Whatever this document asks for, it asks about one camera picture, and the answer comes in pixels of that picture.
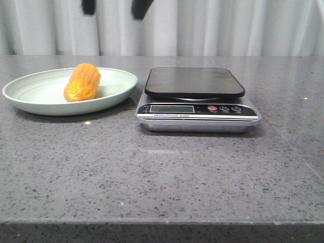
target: scale platform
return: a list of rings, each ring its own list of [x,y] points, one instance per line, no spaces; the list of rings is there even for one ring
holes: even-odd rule
[[[136,118],[151,131],[244,133],[262,119],[244,94],[227,69],[155,68]]]

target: plate rim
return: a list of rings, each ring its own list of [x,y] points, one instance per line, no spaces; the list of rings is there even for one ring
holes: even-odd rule
[[[104,96],[104,97],[100,97],[100,98],[96,98],[96,99],[91,99],[91,100],[81,100],[81,101],[73,101],[73,102],[68,102],[66,101],[66,103],[37,103],[37,102],[30,102],[30,101],[23,101],[23,100],[19,100],[19,99],[16,99],[16,98],[13,98],[11,96],[9,96],[7,93],[6,93],[6,89],[8,88],[8,86],[12,85],[13,83],[21,80],[21,79],[24,79],[24,78],[27,78],[27,77],[31,77],[31,76],[35,76],[35,75],[39,75],[39,74],[44,74],[44,73],[47,73],[47,72],[54,72],[54,71],[63,71],[63,70],[74,70],[75,67],[67,67],[67,68],[58,68],[58,69],[52,69],[52,70],[46,70],[46,71],[41,71],[41,72],[36,72],[36,73],[32,73],[32,74],[28,74],[28,75],[25,75],[25,76],[22,76],[22,77],[19,77],[19,78],[16,78],[12,81],[10,81],[8,84],[6,84],[3,89],[2,89],[2,94],[9,100],[12,100],[12,101],[15,101],[15,102],[19,102],[19,103],[24,103],[24,104],[30,104],[30,105],[43,105],[43,106],[46,106],[46,105],[72,105],[72,104],[82,104],[82,103],[90,103],[90,102],[95,102],[95,101],[100,101],[100,100],[104,100],[104,99],[107,99],[107,98],[111,98],[111,97],[114,97],[114,96],[117,96],[117,95],[120,95],[120,94],[123,94],[131,89],[133,89],[137,84],[138,84],[138,78],[136,77],[136,75],[132,74],[131,72],[128,72],[128,71],[125,71],[125,70],[121,70],[121,69],[117,69],[117,68],[109,68],[109,67],[97,67],[99,70],[100,69],[104,69],[104,70],[114,70],[114,71],[118,71],[118,72],[123,72],[123,73],[127,73],[127,74],[130,74],[131,76],[133,76],[135,78],[135,82],[132,86],[130,86],[128,89],[124,90],[123,92],[119,92],[119,93],[116,93],[116,94],[113,94],[113,95],[109,95],[109,96]]]

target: red button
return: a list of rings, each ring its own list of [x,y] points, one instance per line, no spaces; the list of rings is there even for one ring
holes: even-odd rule
[[[217,107],[215,105],[209,105],[208,110],[217,110]]]

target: black object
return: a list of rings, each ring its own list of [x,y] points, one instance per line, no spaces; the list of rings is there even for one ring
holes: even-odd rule
[[[200,67],[153,68],[144,91],[152,97],[186,99],[238,98],[245,94],[229,70]]]
[[[154,0],[133,0],[132,15],[134,19],[143,20]]]
[[[96,10],[96,1],[82,0],[82,10],[84,14],[94,15]]]

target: button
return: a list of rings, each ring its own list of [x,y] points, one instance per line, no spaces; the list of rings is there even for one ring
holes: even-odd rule
[[[222,105],[221,107],[219,107],[222,111],[228,111],[229,108],[225,105]]]
[[[217,107],[215,105],[209,105],[208,110],[217,110]]]
[[[239,107],[239,106],[232,106],[232,108],[231,108],[233,111],[241,111],[242,109],[241,109],[241,107]]]

